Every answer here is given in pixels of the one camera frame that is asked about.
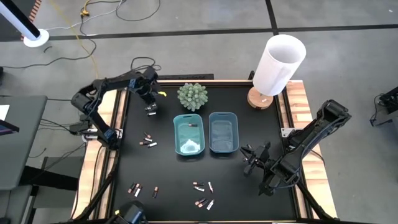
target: green succulent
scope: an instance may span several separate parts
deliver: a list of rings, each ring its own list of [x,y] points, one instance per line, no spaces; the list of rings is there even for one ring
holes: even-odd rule
[[[205,86],[199,83],[192,85],[186,83],[177,91],[181,104],[188,110],[195,111],[207,102],[207,91]]]

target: wooden table edge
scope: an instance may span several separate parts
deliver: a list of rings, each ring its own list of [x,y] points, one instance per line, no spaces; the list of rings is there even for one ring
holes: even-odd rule
[[[198,83],[217,83],[217,82],[229,82],[229,83],[249,83],[252,82],[252,80],[159,80],[159,83],[186,83],[186,82],[198,82]],[[116,100],[116,91],[110,91],[107,92],[104,96],[104,100],[101,104],[104,110],[99,110],[98,113],[103,117],[106,123],[110,123],[110,117],[109,115],[112,115],[113,113],[113,108],[114,108],[114,102]],[[305,93],[305,88],[303,85],[302,80],[290,80],[289,83],[287,84],[287,93],[289,97],[289,103],[290,103],[290,109],[292,111],[293,119],[294,119],[294,125],[296,128],[302,128],[305,125],[307,125],[309,122],[312,120],[310,108],[308,105],[308,100],[307,100],[307,95]],[[118,114],[117,114],[117,119],[116,119],[116,128],[121,127],[121,121],[122,121],[122,113],[124,110],[124,99],[126,97],[126,91],[122,91],[121,98],[120,98],[120,104],[118,108]],[[279,104],[282,112],[282,120],[284,122],[284,126],[288,127],[287,124],[287,115],[284,107],[284,102],[283,102],[283,97],[280,94],[279,95]],[[96,155],[98,151],[98,146],[99,142],[98,141],[91,141],[88,144],[86,154],[85,154],[85,161],[83,162],[83,167],[82,167],[82,172],[81,176],[79,179],[79,199],[78,199],[78,204],[76,208],[76,212],[74,215],[74,218],[79,216],[79,214],[83,211],[83,209],[88,205],[88,202],[90,202],[90,194],[91,194],[91,185],[93,184],[93,171],[94,171],[94,163],[95,158],[93,158],[93,154]],[[320,153],[320,148],[317,146],[316,151]],[[114,157],[114,152],[111,153],[111,156],[109,158],[108,162],[108,168],[107,172],[109,173],[112,165],[113,165],[113,157]],[[96,166],[96,177],[94,178],[95,181],[95,186],[93,188],[92,194],[95,194],[95,192],[98,189],[98,184],[100,181],[100,173],[102,171],[102,163],[104,157],[103,155],[99,156],[98,164]],[[330,187],[328,184],[328,179],[326,176],[326,170],[325,167],[322,163],[322,161],[314,156],[311,156],[310,154],[304,159],[303,161],[303,168],[305,171],[306,175],[306,182],[307,182],[307,187],[309,191],[313,194],[314,198],[317,200],[317,202],[323,207],[323,209],[331,216],[336,217],[336,210],[335,206],[333,203],[333,197],[331,196],[331,191]],[[316,173],[321,173],[323,175],[312,177],[313,175],[311,172],[316,172]],[[302,218],[307,217],[307,214],[305,212],[305,204],[304,204],[304,199],[301,194],[301,191],[296,187],[296,193],[297,193],[297,201],[300,209],[300,214]],[[104,218],[105,213],[106,213],[106,207],[108,206],[108,200],[109,199],[109,187],[107,188],[106,192],[103,195],[103,198],[101,200],[101,203],[99,204],[100,206],[100,211],[99,211],[99,218]]]

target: teal plastic bin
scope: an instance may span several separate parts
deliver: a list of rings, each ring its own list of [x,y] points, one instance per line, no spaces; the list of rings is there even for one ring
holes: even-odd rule
[[[213,152],[231,153],[238,150],[238,117],[234,113],[211,113],[209,124],[209,142]]]
[[[203,121],[199,115],[178,115],[173,122],[176,153],[182,156],[194,156],[205,149]]]

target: table surface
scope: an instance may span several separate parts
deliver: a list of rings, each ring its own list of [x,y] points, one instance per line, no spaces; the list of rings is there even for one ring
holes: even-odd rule
[[[10,105],[6,121],[19,127],[18,133],[0,136],[0,190],[18,186],[46,102],[46,96],[0,97],[0,105]]]
[[[164,87],[166,98],[159,98],[156,116],[146,116],[145,103],[131,95],[127,107],[120,148],[118,173],[113,191],[113,208],[135,200],[127,189],[133,182],[143,186],[138,200],[145,206],[150,221],[262,221],[295,220],[295,204],[291,189],[278,190],[274,196],[258,196],[262,170],[254,169],[249,177],[243,175],[247,162],[239,150],[231,154],[212,153],[209,148],[209,115],[228,111],[238,117],[239,142],[253,147],[271,142],[272,157],[282,155],[279,115],[276,104],[257,110],[247,103],[252,85],[209,86],[209,100],[199,110],[185,109],[177,98],[176,87]],[[180,156],[175,152],[174,117],[195,113],[201,116],[205,133],[205,150],[197,156]],[[149,133],[157,146],[140,146],[143,133]],[[202,181],[205,192],[193,189],[192,182]],[[211,194],[207,182],[211,182]],[[159,188],[156,199],[154,188]],[[210,211],[197,209],[194,202],[202,197],[215,200]]]
[[[212,80],[211,82],[251,82],[250,80]],[[303,128],[309,122],[312,121],[312,116],[310,108],[307,101],[307,96],[305,93],[303,82],[300,80],[291,80],[287,85],[287,93],[289,96],[290,109],[292,111],[292,116],[294,119],[294,125],[296,128]],[[103,103],[100,105],[98,112],[102,118],[108,124],[111,122],[111,117],[114,108],[116,91],[110,91],[104,96]],[[121,101],[124,102],[125,92],[122,92]],[[283,99],[280,96],[280,107],[282,111],[282,117],[284,118],[284,126],[288,127],[287,117],[284,109]],[[124,103],[119,104],[118,115],[116,119],[116,128],[121,127],[121,117],[124,110]],[[103,160],[104,160],[104,149],[100,149],[99,160],[96,167],[94,167],[96,154],[100,147],[100,143],[97,141],[90,141],[88,143],[88,148],[86,151],[85,161],[83,164],[83,169],[80,176],[80,187],[79,187],[79,199],[76,208],[75,217],[77,217],[83,209],[88,205],[91,198],[91,185],[94,181],[93,194],[97,191],[98,183],[100,179],[100,173],[102,170]],[[320,153],[319,146],[314,148],[314,151]],[[113,164],[113,156],[111,153],[109,158],[109,164],[107,167],[107,172]],[[307,187],[309,191],[313,194],[317,202],[323,207],[323,209],[329,213],[331,216],[336,217],[335,206],[333,203],[333,198],[331,196],[328,179],[326,176],[325,167],[323,162],[314,156],[313,154],[307,155],[303,160],[303,168],[305,172],[305,177],[307,181]],[[307,217],[305,213],[305,206],[303,202],[303,197],[301,192],[296,188],[297,199],[300,207],[301,217]],[[109,188],[104,193],[103,199],[100,203],[99,217],[103,218],[105,216],[105,211],[107,207],[109,197]]]

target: concrete floor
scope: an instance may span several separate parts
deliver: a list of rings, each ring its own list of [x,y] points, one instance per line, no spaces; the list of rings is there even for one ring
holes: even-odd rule
[[[80,21],[78,10],[84,4],[83,0],[55,2],[73,23]],[[157,0],[128,1],[121,14],[141,17],[155,9],[156,4]],[[278,27],[398,23],[398,2],[393,0],[272,0],[272,5]],[[115,4],[96,4],[90,7],[90,12],[94,16],[114,7]],[[66,26],[47,0],[43,0],[35,24],[46,29]],[[117,34],[248,27],[271,27],[264,1],[163,0],[159,12],[146,21],[124,22],[111,14],[89,21],[85,31]],[[50,33],[72,35],[70,30],[52,30]],[[368,120],[374,113],[374,96],[398,84],[398,30],[289,34],[298,37],[307,48],[307,57],[293,79],[304,81],[313,114],[325,100],[333,98],[349,108],[353,116],[344,128],[321,143],[338,216],[356,222],[396,223],[398,133],[389,124],[372,128]],[[271,33],[262,33],[98,39],[95,40],[98,49],[94,57],[100,77],[120,75],[128,71],[133,57],[149,56],[162,66],[160,75],[214,73],[217,79],[246,79],[250,70],[256,69],[271,36]],[[91,42],[83,42],[92,48]],[[28,49],[21,42],[2,42],[0,64],[23,66],[48,62],[60,56],[85,55],[75,40],[51,41],[49,45],[53,47],[44,54],[43,49]],[[90,59],[63,60],[47,67],[6,72],[0,94],[45,94],[51,98],[71,98],[80,87],[95,78]],[[78,114],[69,102],[49,101],[44,118],[69,123],[76,121]],[[29,159],[28,164],[40,167],[44,156],[60,156],[79,144],[80,138],[64,132],[40,131],[32,155],[37,155],[44,147],[47,151],[42,157]],[[68,218],[68,212],[58,212],[59,216],[42,212],[38,214],[40,221],[35,221],[53,221],[46,219],[47,216],[59,218],[56,221]]]

